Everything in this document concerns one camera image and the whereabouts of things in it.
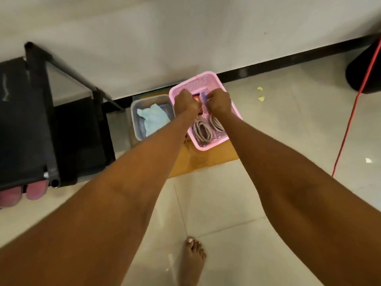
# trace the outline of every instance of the black rack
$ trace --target black rack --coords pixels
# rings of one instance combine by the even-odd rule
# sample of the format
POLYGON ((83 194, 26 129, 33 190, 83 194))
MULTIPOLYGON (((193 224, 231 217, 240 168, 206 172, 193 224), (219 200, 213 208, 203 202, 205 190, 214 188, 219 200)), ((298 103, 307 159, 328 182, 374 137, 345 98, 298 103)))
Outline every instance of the black rack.
POLYGON ((48 179, 52 187, 73 185, 115 160, 104 91, 32 42, 26 58, 0 63, 0 191, 48 179), (46 63, 92 92, 54 106, 46 63))

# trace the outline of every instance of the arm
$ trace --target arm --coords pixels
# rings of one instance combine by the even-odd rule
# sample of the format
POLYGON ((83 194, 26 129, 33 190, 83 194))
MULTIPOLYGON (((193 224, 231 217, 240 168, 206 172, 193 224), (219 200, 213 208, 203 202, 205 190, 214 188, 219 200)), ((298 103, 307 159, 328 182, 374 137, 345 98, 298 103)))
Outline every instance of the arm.
POLYGON ((231 113, 229 94, 207 106, 221 122, 284 242, 325 285, 381 284, 381 213, 300 153, 231 113))
POLYGON ((183 91, 172 122, 2 248, 1 284, 120 285, 199 108, 183 91))

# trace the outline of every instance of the foot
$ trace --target foot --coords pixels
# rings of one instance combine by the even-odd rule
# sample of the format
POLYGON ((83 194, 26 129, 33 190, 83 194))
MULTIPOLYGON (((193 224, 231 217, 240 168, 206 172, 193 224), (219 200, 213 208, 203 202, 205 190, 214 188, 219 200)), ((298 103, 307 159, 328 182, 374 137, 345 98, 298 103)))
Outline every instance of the foot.
POLYGON ((207 255, 199 241, 188 238, 180 266, 179 286, 197 286, 207 255))

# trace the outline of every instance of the light blue cloth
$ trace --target light blue cloth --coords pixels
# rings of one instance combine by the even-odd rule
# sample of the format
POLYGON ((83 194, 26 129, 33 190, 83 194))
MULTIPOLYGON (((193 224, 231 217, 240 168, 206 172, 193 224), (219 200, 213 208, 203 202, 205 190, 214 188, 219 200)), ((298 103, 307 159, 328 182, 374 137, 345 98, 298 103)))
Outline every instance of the light blue cloth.
POLYGON ((153 134, 170 122, 165 111, 156 103, 150 108, 138 109, 137 113, 144 118, 145 136, 153 134))

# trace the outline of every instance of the black baseboard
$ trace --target black baseboard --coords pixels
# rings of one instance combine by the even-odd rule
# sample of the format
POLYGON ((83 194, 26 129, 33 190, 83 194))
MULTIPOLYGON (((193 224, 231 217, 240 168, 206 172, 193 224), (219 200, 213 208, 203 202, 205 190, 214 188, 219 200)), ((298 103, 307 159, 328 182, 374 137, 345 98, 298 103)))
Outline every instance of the black baseboard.
MULTIPOLYGON (((235 81, 238 79, 246 78, 249 76, 261 74, 264 72, 273 71, 276 69, 280 69, 287 66, 292 66, 295 64, 312 61, 315 59, 319 59, 322 57, 347 52, 353 49, 361 48, 373 43, 377 38, 380 37, 380 34, 372 34, 364 37, 351 39, 348 41, 308 50, 305 52, 296 53, 293 55, 269 60, 262 63, 257 63, 253 65, 249 65, 246 67, 233 69, 225 72, 218 73, 217 76, 221 80, 222 83, 235 81)), ((116 99, 115 102, 119 104, 123 108, 128 108, 132 103, 132 96, 123 97, 116 99)), ((117 111, 115 106, 113 106, 110 102, 105 102, 102 105, 102 109, 105 113, 110 113, 113 111, 117 111)))

